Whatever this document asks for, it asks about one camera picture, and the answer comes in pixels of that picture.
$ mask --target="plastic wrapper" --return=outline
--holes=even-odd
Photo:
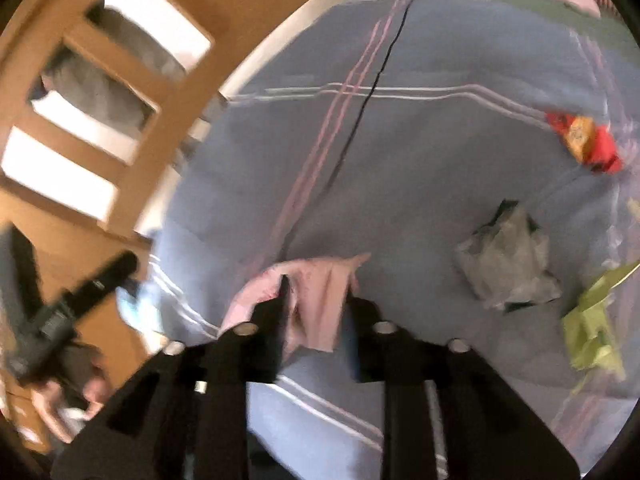
[[[640,267],[640,260],[603,272],[578,298],[578,305],[562,318],[564,339],[577,370],[599,367],[625,379],[625,368],[607,314],[611,291]]]
[[[518,202],[503,201],[494,218],[456,250],[462,271],[488,308],[512,312],[559,298],[549,273],[549,240]]]

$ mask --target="gray plastic bag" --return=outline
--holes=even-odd
[[[512,312],[560,297],[549,273],[549,239],[524,208],[503,201],[494,219],[456,248],[462,271],[487,308]]]

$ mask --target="bed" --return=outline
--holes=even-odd
[[[627,206],[639,91],[640,52],[612,16],[554,0],[344,1],[230,100],[195,153],[150,261],[164,330],[207,342],[271,264],[370,253],[361,294],[419,338],[468,340],[587,472],[640,396],[638,279],[609,307],[625,381],[582,383],[560,319],[603,266],[640,256]],[[625,170],[580,167],[550,110],[610,124]],[[505,198],[548,234],[563,292],[508,315],[481,306],[454,259]],[[298,478],[379,477],[382,390],[351,379],[343,340],[298,351],[276,385],[252,384],[249,406],[250,429]]]

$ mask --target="metal rivet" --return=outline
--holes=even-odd
[[[471,350],[471,346],[463,339],[452,339],[449,341],[449,350],[454,354],[463,354]]]
[[[171,341],[162,349],[162,351],[167,355],[178,355],[181,354],[185,348],[184,343],[181,343],[180,341]]]
[[[398,327],[390,321],[379,321],[373,326],[374,332],[383,335],[392,334],[396,330],[398,330]]]
[[[241,323],[234,328],[234,332],[240,336],[253,335],[258,332],[258,326],[253,323]]]

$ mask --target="black cable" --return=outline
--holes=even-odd
[[[386,64],[388,63],[389,57],[391,56],[391,51],[393,50],[396,42],[400,38],[400,34],[404,29],[404,23],[406,22],[406,17],[409,13],[409,8],[411,7],[413,2],[414,0],[411,0],[406,6],[406,8],[404,9],[404,14],[402,15],[402,21],[400,22],[400,26],[398,27],[398,31],[396,32],[396,36],[393,38],[393,41],[391,42],[391,44],[389,45],[389,48],[386,51],[385,59],[382,62],[382,66],[380,67],[380,70],[378,70],[378,73],[376,74],[376,78],[374,79],[373,84],[371,85],[371,90],[369,90],[369,93],[367,94],[367,96],[364,98],[364,101],[362,102],[362,106],[360,107],[360,111],[358,112],[358,117],[356,118],[356,121],[353,123],[353,128],[351,129],[351,133],[349,134],[349,137],[347,138],[347,142],[345,143],[344,147],[342,148],[342,151],[340,152],[340,157],[338,158],[338,162],[336,163],[334,170],[331,172],[331,175],[329,176],[329,180],[324,185],[324,187],[322,188],[322,191],[318,194],[315,200],[303,211],[303,213],[300,215],[300,218],[298,218],[295,221],[295,223],[293,224],[293,226],[291,227],[287,235],[284,237],[284,240],[282,241],[282,248],[280,249],[280,253],[278,254],[278,261],[282,262],[286,260],[287,252],[289,251],[289,248],[291,246],[293,239],[296,237],[296,233],[300,228],[301,222],[306,218],[306,216],[308,216],[310,212],[318,208],[319,204],[322,202],[322,200],[324,200],[324,198],[327,196],[331,188],[334,186],[335,180],[338,177],[338,174],[340,173],[342,166],[344,165],[344,160],[347,157],[347,152],[349,151],[349,148],[351,147],[351,143],[353,142],[356,132],[358,131],[358,128],[360,126],[360,123],[362,122],[364,110],[367,107],[367,104],[369,103],[371,97],[373,96],[373,92],[376,91],[378,82],[380,81],[380,76],[382,76],[382,73],[385,71]]]

